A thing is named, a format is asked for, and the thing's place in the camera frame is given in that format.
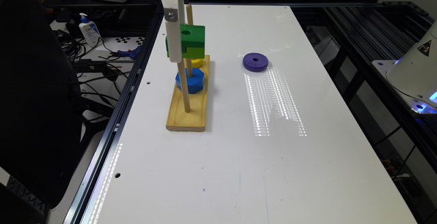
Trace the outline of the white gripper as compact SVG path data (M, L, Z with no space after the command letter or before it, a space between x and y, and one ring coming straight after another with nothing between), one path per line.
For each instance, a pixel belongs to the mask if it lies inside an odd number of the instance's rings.
M185 24L184 0L161 0L164 8L167 46L170 62L182 60L181 25Z

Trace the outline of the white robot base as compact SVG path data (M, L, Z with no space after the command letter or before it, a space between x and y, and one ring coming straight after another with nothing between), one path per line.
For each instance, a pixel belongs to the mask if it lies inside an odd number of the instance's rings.
M436 114L436 24L400 59L372 65L413 112Z

